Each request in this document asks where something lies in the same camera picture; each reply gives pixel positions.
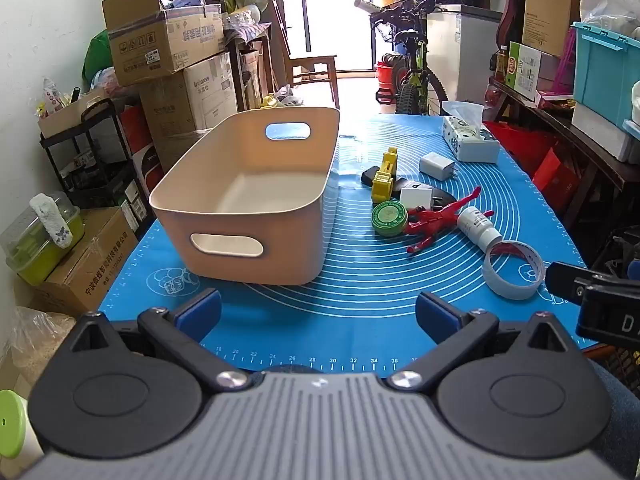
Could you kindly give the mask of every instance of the green plastic bag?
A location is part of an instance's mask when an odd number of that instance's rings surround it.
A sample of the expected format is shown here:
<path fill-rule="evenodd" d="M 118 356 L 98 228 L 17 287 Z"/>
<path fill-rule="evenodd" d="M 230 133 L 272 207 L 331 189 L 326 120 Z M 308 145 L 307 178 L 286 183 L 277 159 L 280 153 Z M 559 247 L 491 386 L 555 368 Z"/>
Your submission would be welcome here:
<path fill-rule="evenodd" d="M 89 48 L 84 56 L 84 66 L 82 67 L 82 79 L 90 85 L 94 76 L 100 71 L 113 66 L 111 59 L 111 47 L 109 46 L 109 35 L 104 30 L 89 42 Z"/>

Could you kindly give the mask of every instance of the red bucket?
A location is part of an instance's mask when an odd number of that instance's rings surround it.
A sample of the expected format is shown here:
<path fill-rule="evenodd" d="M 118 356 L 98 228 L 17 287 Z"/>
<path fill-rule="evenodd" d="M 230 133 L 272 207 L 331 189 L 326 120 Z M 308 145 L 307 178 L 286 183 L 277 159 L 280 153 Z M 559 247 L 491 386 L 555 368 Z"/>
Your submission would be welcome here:
<path fill-rule="evenodd" d="M 389 65 L 385 65 L 381 61 L 376 65 L 376 75 L 381 83 L 390 84 L 393 69 Z"/>

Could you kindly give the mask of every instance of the cartoon drawing on mat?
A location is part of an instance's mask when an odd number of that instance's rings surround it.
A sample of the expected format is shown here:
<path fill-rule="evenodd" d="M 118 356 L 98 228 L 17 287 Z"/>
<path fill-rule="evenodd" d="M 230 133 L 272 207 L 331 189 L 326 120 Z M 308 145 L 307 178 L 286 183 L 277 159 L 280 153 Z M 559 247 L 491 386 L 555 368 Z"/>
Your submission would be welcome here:
<path fill-rule="evenodd" d="M 180 267 L 159 269 L 146 278 L 146 286 L 161 296 L 189 296 L 200 286 L 196 274 Z"/>
<path fill-rule="evenodd" d="M 550 262 L 545 262 L 545 269 L 549 265 L 550 265 Z M 520 276 L 523 277 L 523 279 L 526 280 L 527 282 L 529 283 L 536 282 L 536 273 L 529 264 L 522 264 L 518 268 L 518 272 L 520 273 Z M 551 301 L 554 305 L 568 303 L 567 300 L 558 298 L 557 296 L 554 296 L 548 290 L 546 290 L 545 282 L 542 282 L 542 284 L 538 287 L 538 295 L 540 296 L 540 298 L 542 298 L 545 301 Z"/>

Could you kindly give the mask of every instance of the yellow toy figure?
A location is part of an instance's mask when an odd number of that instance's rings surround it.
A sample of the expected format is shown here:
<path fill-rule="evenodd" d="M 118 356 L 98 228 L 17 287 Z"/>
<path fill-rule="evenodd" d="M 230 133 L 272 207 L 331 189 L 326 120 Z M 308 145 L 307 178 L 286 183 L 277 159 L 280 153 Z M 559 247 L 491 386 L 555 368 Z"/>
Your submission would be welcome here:
<path fill-rule="evenodd" d="M 398 149 L 391 146 L 382 156 L 382 166 L 376 172 L 371 183 L 371 201 L 380 204 L 391 199 L 394 188 L 394 178 L 398 168 Z"/>

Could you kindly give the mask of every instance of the white towel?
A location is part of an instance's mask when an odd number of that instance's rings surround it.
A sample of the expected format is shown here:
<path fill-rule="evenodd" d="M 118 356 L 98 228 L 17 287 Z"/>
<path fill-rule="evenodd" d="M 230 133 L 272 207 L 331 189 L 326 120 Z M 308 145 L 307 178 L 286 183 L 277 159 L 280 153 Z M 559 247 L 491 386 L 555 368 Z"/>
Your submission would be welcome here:
<path fill-rule="evenodd" d="M 69 229 L 65 219 L 62 218 L 56 201 L 44 193 L 38 193 L 29 200 L 29 205 L 40 218 L 53 243 L 61 249 L 69 247 L 74 236 L 71 234 L 71 229 Z"/>

